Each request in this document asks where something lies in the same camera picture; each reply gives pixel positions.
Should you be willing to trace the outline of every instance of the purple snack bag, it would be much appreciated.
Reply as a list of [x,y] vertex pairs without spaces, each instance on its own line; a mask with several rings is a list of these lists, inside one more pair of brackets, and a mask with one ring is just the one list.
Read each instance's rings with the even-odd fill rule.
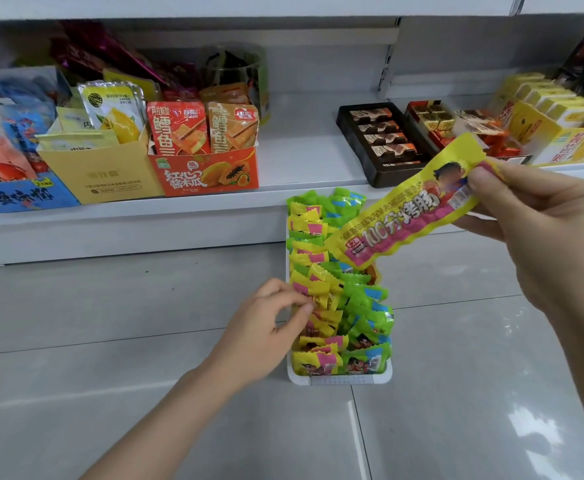
[[155,80],[163,88],[181,88],[172,74],[152,66],[149,60],[136,50],[127,47],[102,23],[91,20],[63,20],[61,26],[72,42],[121,71],[136,77]]

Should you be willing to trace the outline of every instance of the hand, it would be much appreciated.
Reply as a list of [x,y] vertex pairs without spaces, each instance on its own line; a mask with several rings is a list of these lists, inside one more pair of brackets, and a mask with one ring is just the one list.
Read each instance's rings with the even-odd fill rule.
[[456,225],[504,241],[523,293],[559,339],[584,336],[584,180],[523,165],[496,163],[504,184],[483,168],[470,172],[479,197]]
[[[277,314],[291,305],[300,308],[277,328]],[[263,379],[286,356],[313,308],[311,298],[272,278],[241,304],[201,367],[221,374],[237,390]]]

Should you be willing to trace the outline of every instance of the person's left hand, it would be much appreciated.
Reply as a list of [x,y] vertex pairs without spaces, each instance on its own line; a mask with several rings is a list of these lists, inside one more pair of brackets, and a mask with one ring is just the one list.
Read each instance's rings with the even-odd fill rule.
[[[300,308],[277,328],[277,314],[291,305]],[[263,379],[286,356],[313,308],[312,299],[291,285],[276,278],[268,280],[243,301],[200,367],[215,371],[237,389]]]

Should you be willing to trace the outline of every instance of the blue box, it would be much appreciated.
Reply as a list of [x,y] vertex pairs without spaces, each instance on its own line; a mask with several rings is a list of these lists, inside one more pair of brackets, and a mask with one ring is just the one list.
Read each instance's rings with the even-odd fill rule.
[[40,173],[34,180],[0,182],[0,214],[77,205],[76,197],[51,171]]

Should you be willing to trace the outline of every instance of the papaya picture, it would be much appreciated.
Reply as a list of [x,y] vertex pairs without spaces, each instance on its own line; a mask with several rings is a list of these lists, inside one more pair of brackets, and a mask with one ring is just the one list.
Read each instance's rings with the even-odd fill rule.
[[218,162],[211,164],[209,167],[203,170],[201,175],[201,182],[206,184],[208,187],[214,187],[219,184],[219,179],[228,169],[231,169],[232,165],[228,162]]
[[239,184],[241,187],[250,183],[250,176],[247,173],[242,173],[236,183]]
[[239,179],[242,173],[244,174],[247,171],[250,171],[250,165],[247,162],[237,162],[224,170],[218,182],[223,185],[233,184]]

